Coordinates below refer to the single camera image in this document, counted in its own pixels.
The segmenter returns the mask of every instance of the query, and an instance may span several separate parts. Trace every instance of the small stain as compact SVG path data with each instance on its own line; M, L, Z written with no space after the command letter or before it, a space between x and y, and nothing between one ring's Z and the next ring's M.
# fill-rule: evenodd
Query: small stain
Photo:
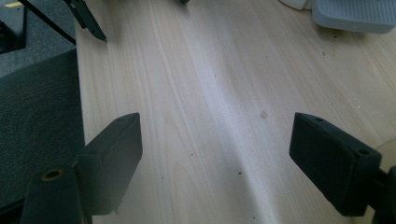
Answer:
M260 117L261 117L262 119L266 119L266 118L268 117L267 112L262 111L262 112L260 113Z

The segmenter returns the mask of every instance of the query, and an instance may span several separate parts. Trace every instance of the light wood surface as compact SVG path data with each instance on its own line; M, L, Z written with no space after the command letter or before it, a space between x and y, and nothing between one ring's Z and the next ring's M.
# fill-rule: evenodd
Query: light wood surface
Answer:
M86 142L139 112L144 145L120 214L95 223L352 221L290 159L293 116L396 138L396 32L321 28L276 0L87 3L108 42L77 28Z

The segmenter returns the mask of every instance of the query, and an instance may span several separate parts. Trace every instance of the black cable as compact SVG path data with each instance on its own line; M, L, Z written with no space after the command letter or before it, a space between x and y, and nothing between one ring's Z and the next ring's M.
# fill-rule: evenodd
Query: black cable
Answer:
M52 29L54 29L58 34L66 38L68 41L70 41L72 44L76 45L76 39L73 38L72 36L68 35L67 32L65 32L61 27L59 27L57 24L55 24L50 18L48 18L46 15L44 15L38 8L33 6L30 2L27 0L20 0L20 3L22 3L24 6L29 8L33 13L37 15L38 18L40 18L43 22L45 22L48 26L50 26Z

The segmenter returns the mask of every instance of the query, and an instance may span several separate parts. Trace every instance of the gray plastic object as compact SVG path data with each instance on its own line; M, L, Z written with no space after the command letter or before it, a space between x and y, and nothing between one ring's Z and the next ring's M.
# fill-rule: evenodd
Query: gray plastic object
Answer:
M313 0L312 14L324 27L385 34L396 26L396 1Z

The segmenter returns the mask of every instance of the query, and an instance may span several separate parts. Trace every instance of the wooden desk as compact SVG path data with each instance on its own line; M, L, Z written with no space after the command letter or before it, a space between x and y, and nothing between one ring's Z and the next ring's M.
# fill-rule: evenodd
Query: wooden desk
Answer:
M276 0L88 1L77 29L86 142L140 112L143 160L95 223L350 223L290 159L294 113L371 147L396 137L396 32L316 26Z

